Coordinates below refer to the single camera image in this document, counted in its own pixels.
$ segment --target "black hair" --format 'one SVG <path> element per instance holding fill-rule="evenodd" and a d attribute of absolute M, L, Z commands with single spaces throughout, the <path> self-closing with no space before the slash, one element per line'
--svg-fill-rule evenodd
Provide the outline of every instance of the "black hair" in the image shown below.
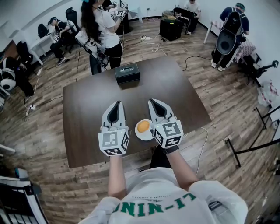
<path fill-rule="evenodd" d="M 98 30 L 99 25 L 96 22 L 95 15 L 92 10 L 92 5 L 96 2 L 97 0 L 83 1 L 82 7 L 80 8 L 82 13 L 80 21 L 82 28 L 84 28 L 87 33 L 88 41 L 92 38 L 96 42 L 100 42 L 99 36 L 101 32 Z"/>

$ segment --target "white t-shirt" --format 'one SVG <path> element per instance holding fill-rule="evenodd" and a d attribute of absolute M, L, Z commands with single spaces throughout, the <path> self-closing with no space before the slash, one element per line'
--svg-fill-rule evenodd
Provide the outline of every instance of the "white t-shirt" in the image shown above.
<path fill-rule="evenodd" d="M 101 32 L 99 39 L 105 48 L 112 48 L 118 45 L 119 36 L 116 33 L 111 33 L 108 28 L 115 26 L 115 21 L 112 19 L 111 14 L 108 11 L 96 9 L 93 11 L 96 22 Z"/>
<path fill-rule="evenodd" d="M 200 5 L 195 1 L 194 4 L 191 4 L 189 1 L 185 3 L 185 9 L 190 12 L 199 13 L 201 11 Z"/>
<path fill-rule="evenodd" d="M 169 168 L 153 168 L 126 181 L 121 201 L 106 197 L 79 224 L 244 224 L 247 205 L 218 181 L 181 189 Z"/>

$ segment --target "shoe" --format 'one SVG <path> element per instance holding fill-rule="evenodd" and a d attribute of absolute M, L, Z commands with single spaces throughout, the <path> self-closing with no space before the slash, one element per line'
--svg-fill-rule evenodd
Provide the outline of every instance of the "shoe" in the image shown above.
<path fill-rule="evenodd" d="M 277 160 L 278 160 L 278 157 L 275 158 L 273 165 L 277 165 Z"/>
<path fill-rule="evenodd" d="M 65 62 L 66 57 L 60 58 L 57 62 L 58 65 L 61 65 L 63 62 Z"/>
<path fill-rule="evenodd" d="M 219 70 L 220 72 L 222 72 L 222 71 L 225 70 L 225 68 L 222 68 L 222 67 L 220 66 L 220 67 L 218 67 L 218 70 Z"/>
<path fill-rule="evenodd" d="M 216 68 L 216 66 L 217 66 L 217 64 L 214 63 L 213 59 L 211 60 L 211 66 L 212 66 L 213 68 Z"/>

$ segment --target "white plate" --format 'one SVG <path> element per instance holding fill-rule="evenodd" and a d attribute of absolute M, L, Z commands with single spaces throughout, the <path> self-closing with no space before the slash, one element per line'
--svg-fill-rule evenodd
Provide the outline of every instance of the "white plate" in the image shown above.
<path fill-rule="evenodd" d="M 143 133 L 140 133 L 140 132 L 138 131 L 138 125 L 139 125 L 140 122 L 142 122 L 142 121 L 148 121 L 148 122 L 150 123 L 150 127 L 149 127 L 149 129 L 148 129 L 147 131 L 145 131 L 145 132 L 143 132 Z M 152 125 L 152 121 L 151 121 L 151 120 L 141 120 L 141 121 L 139 121 L 139 122 L 136 124 L 136 126 L 135 126 L 135 134 L 136 134 L 136 136 L 137 136 L 138 138 L 140 138 L 141 140 L 143 140 L 143 141 L 152 140 L 154 137 L 153 137 L 153 135 L 152 135 L 152 133 L 151 133 L 151 131 L 150 131 L 151 125 Z"/>

